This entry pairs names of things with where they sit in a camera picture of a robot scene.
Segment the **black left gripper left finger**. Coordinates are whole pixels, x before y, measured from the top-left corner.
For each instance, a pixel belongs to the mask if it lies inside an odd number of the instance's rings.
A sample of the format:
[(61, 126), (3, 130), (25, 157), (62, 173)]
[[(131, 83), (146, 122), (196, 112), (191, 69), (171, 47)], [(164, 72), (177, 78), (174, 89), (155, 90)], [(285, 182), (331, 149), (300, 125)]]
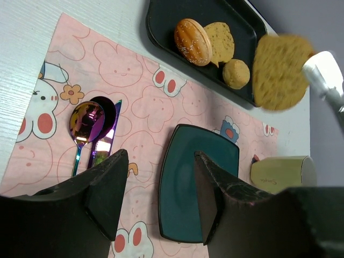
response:
[(1, 257), (107, 257), (128, 172), (120, 149), (34, 195), (1, 197)]

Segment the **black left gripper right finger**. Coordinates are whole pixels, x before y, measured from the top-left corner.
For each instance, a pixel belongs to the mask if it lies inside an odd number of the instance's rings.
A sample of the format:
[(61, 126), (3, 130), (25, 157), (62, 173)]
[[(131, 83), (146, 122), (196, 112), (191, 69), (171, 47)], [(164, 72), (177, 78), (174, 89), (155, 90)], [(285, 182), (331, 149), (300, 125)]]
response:
[(202, 241), (209, 257), (343, 257), (343, 188), (270, 194), (195, 153)]

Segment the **heart bread slice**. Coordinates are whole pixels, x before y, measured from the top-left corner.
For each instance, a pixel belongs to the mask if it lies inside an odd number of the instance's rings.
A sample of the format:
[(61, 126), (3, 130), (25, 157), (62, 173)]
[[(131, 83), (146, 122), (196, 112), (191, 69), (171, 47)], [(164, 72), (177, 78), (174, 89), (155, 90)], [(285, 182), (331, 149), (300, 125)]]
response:
[(303, 65), (313, 55), (312, 44), (299, 35), (264, 35), (253, 62), (255, 104), (269, 111), (283, 111), (298, 104), (309, 86)]

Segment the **metal tongs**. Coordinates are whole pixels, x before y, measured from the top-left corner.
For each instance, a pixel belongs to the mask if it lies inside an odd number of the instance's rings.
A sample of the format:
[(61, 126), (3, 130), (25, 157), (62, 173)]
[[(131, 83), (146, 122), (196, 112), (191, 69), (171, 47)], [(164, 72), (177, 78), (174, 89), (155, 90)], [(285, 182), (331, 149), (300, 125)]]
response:
[(311, 88), (325, 101), (343, 123), (343, 74), (330, 51), (310, 57), (302, 67)]

